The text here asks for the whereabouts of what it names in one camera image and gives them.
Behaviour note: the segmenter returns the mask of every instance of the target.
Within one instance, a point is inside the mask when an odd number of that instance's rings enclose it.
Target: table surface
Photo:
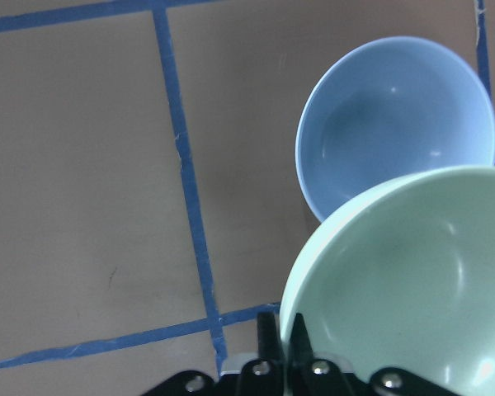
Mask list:
[[[495,0],[0,2],[0,395],[137,395],[255,351],[318,226],[304,103],[391,35],[495,106]]]

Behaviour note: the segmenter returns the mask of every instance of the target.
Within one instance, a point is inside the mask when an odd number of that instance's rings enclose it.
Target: screw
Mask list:
[[[191,379],[185,384],[185,389],[187,392],[198,392],[202,390],[205,386],[205,380],[201,375],[197,375],[195,378]]]
[[[387,373],[381,377],[381,382],[386,388],[401,388],[403,385],[402,377],[396,373]]]
[[[312,364],[312,371],[317,375],[328,374],[330,371],[330,365],[327,361],[315,361]]]
[[[267,361],[261,361],[252,368],[254,375],[266,375],[271,371],[270,364]]]

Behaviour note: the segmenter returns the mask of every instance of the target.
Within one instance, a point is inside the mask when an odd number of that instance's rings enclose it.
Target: brown floor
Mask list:
[[[0,17],[55,7],[9,0]],[[222,314],[279,301],[318,225],[294,139],[331,64],[418,35],[477,66],[465,0],[227,0],[168,22]],[[174,143],[150,12],[0,33],[0,361],[205,318]],[[256,350],[253,321],[224,335]],[[0,395],[137,395],[188,368],[216,375],[207,331],[0,369]]]

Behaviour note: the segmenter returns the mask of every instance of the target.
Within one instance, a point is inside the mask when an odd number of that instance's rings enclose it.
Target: bowl rim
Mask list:
[[[330,214],[324,214],[319,209],[316,198],[310,193],[310,190],[307,186],[308,184],[306,182],[307,177],[304,177],[304,172],[303,172],[304,167],[302,166],[302,164],[304,163],[302,158],[302,150],[301,150],[302,142],[304,140],[304,135],[305,135],[304,124],[306,123],[308,113],[310,112],[310,109],[312,107],[312,102],[314,101],[315,97],[318,95],[318,92],[320,91],[321,87],[325,84],[325,82],[329,78],[331,78],[334,73],[336,73],[336,71],[341,67],[342,64],[348,62],[350,58],[353,58],[357,54],[367,51],[372,47],[377,47],[380,45],[388,45],[391,43],[401,43],[401,44],[411,43],[414,45],[425,45],[429,48],[441,52],[444,56],[447,56],[448,58],[452,59],[458,64],[460,68],[462,68],[466,72],[466,74],[469,76],[470,81],[480,91],[480,94],[482,96],[485,109],[489,116],[488,123],[490,125],[490,128],[488,129],[488,135],[492,139],[487,162],[479,163],[478,165],[495,165],[495,110],[493,108],[493,104],[491,102],[491,98],[488,94],[488,91],[486,90],[486,87],[483,85],[478,74],[476,74],[476,72],[471,68],[471,66],[453,50],[445,47],[440,43],[437,43],[433,40],[429,40],[426,38],[410,36],[410,35],[396,35],[391,37],[380,38],[377,40],[372,40],[370,42],[367,42],[363,45],[356,47],[347,54],[343,55],[336,63],[334,63],[325,72],[325,74],[319,79],[319,81],[316,83],[316,85],[313,87],[313,90],[309,94],[309,97],[304,105],[304,109],[301,113],[299,124],[297,126],[297,134],[295,136],[295,171],[299,179],[300,189],[303,193],[306,203],[308,204],[310,210],[312,210],[315,217],[321,222],[323,222]]]

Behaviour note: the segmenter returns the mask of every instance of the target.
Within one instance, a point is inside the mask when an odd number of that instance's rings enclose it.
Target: blue tape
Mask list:
[[[218,2],[221,0],[165,0],[167,7],[190,6],[192,4],[200,4],[203,2]]]
[[[191,146],[189,145],[189,136],[187,134],[180,83],[178,81],[172,38],[168,26],[167,9],[164,5],[153,9],[153,19],[158,37],[172,128],[174,130],[177,151],[181,159],[181,183],[185,194],[189,225],[191,226],[196,265],[198,266],[211,339],[216,350],[216,365],[220,372],[222,363],[227,358],[227,349],[224,340],[224,330],[222,329],[219,311],[215,302],[213,274],[211,272],[207,242],[205,241],[204,224],[200,212],[200,198],[198,197],[196,175],[192,163]]]
[[[2,16],[0,17],[0,32],[17,31],[31,27],[56,25],[100,17],[113,17],[120,14],[147,11],[151,8],[151,0],[119,0],[32,12],[20,16]]]
[[[139,345],[158,342],[168,338],[186,336],[195,332],[204,332],[208,330],[207,320],[199,319],[192,322],[177,324],[166,328],[138,332],[128,336],[112,338],[110,340],[100,340],[84,342],[74,346],[65,346],[60,348],[45,349],[43,351],[29,352],[24,355],[16,356],[11,359],[0,361],[0,369],[15,367],[18,365],[27,365],[30,363],[39,363],[42,361],[57,361],[74,359],[77,357],[96,355],[108,351],[116,351]]]
[[[240,309],[222,315],[222,325],[230,326],[235,323],[247,322],[257,317],[259,312],[272,312],[278,314],[281,309],[281,303],[257,305],[247,309]]]
[[[488,38],[486,36],[486,7],[484,0],[477,0],[477,66],[478,76],[491,97],[491,79],[489,76],[489,56],[488,56]]]

